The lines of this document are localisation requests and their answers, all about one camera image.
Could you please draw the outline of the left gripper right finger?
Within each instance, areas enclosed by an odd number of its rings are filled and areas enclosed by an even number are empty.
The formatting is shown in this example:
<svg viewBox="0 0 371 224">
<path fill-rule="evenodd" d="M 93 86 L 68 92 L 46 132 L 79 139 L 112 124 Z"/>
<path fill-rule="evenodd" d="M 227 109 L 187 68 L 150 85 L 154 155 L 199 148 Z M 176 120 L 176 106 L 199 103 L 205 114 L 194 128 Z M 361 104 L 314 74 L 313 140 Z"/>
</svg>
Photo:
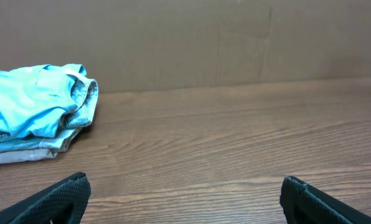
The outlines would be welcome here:
<svg viewBox="0 0 371 224">
<path fill-rule="evenodd" d="M 371 224 L 370 216 L 294 176 L 284 178 L 279 202 L 288 224 Z"/>
</svg>

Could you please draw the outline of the light blue printed t-shirt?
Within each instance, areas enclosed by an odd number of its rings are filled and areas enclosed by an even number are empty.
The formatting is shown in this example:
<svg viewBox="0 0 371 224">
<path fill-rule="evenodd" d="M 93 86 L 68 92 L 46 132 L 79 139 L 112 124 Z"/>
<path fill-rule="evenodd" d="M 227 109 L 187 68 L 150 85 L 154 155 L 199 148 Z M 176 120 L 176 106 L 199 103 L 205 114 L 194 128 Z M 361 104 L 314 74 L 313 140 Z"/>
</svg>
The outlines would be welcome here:
<svg viewBox="0 0 371 224">
<path fill-rule="evenodd" d="M 0 70 L 0 134 L 53 137 L 60 118 L 77 107 L 71 89 L 89 79 L 85 72 L 80 64 Z"/>
</svg>

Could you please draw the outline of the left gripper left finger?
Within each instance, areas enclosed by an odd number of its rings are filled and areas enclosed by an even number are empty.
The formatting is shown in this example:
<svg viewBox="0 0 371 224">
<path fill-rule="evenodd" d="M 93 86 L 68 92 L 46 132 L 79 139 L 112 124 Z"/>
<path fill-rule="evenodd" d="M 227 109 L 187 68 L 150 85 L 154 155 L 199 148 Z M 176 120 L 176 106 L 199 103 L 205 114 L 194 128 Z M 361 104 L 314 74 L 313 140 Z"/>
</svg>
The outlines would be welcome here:
<svg viewBox="0 0 371 224">
<path fill-rule="evenodd" d="M 0 224 L 77 224 L 91 195 L 86 173 L 76 172 L 0 211 Z"/>
</svg>

